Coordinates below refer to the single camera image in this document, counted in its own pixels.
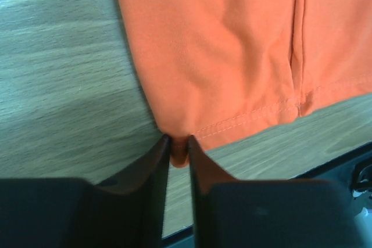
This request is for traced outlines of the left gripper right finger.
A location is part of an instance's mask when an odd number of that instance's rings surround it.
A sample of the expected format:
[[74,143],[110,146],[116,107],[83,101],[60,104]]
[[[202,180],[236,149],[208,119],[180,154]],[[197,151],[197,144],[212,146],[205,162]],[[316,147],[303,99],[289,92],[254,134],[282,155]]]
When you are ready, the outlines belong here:
[[188,140],[196,247],[358,247],[339,184],[319,179],[240,180]]

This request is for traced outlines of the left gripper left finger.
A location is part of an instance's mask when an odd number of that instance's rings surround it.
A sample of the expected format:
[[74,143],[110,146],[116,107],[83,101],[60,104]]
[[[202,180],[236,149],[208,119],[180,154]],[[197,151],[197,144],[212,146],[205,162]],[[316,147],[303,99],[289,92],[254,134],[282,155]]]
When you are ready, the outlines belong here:
[[1,180],[2,247],[161,247],[171,140],[98,184]]

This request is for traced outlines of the orange t shirt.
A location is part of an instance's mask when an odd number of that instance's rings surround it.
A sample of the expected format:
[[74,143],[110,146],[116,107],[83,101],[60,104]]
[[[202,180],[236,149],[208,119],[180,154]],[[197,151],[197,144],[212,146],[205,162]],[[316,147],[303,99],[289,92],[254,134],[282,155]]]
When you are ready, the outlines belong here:
[[171,163],[371,92],[371,0],[119,0]]

